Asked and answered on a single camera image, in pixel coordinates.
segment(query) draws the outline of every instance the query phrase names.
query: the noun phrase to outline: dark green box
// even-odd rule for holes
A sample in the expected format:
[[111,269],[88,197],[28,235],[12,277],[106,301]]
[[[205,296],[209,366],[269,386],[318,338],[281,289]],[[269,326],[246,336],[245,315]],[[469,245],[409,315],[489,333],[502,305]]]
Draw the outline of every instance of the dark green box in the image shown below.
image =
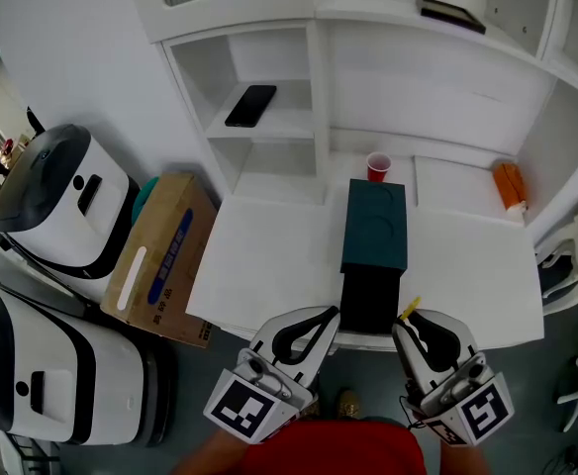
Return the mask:
[[408,268],[406,189],[351,179],[341,259],[344,331],[390,333]]

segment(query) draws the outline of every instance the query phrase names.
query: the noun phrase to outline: blue label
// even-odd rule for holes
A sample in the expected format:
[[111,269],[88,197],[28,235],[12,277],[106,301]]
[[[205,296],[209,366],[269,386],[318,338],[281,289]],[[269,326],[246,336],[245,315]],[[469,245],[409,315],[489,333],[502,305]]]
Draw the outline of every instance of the blue label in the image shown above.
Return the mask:
[[186,211],[186,213],[183,215],[183,218],[181,219],[181,224],[179,224],[179,227],[174,233],[174,237],[170,242],[170,247],[168,248],[168,251],[166,252],[163,260],[161,261],[157,275],[154,277],[152,285],[150,286],[150,290],[148,291],[148,303],[150,305],[155,305],[155,303],[159,300],[163,286],[166,284],[166,280],[168,279],[168,275],[172,269],[172,264],[177,258],[177,253],[179,253],[179,250],[183,245],[183,240],[185,239],[186,234],[188,234],[188,230],[190,229],[191,224],[192,210],[188,209],[188,211]]

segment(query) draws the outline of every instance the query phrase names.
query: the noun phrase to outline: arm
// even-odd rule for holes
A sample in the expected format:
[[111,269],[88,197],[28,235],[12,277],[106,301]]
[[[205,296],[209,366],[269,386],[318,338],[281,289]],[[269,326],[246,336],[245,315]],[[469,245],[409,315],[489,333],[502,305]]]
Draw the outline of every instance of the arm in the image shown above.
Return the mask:
[[450,447],[440,443],[440,475],[490,475],[480,447]]
[[170,475],[218,475],[235,468],[249,445],[219,429],[187,459],[182,459]]

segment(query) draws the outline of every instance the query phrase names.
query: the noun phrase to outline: red shirt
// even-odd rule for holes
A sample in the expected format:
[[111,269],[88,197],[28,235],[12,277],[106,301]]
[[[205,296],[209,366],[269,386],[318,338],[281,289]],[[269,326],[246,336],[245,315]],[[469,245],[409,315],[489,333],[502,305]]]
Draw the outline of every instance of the red shirt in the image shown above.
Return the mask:
[[246,475],[426,475],[417,440],[407,429],[362,421],[298,421],[247,450]]

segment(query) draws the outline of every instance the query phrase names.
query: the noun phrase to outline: white table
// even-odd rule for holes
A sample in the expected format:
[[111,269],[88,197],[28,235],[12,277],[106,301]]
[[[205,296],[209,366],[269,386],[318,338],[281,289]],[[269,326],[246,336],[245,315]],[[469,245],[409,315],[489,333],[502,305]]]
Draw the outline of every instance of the white table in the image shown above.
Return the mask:
[[[362,155],[333,153],[334,174],[323,206],[227,198],[187,312],[251,339],[276,315],[339,305],[348,179],[361,178],[364,167]],[[422,308],[467,323],[481,348],[542,338],[537,269],[525,229],[416,207],[409,158],[394,159],[387,180],[406,186],[408,270],[401,279],[399,311],[422,296]],[[395,350],[390,336],[339,332],[336,343]]]

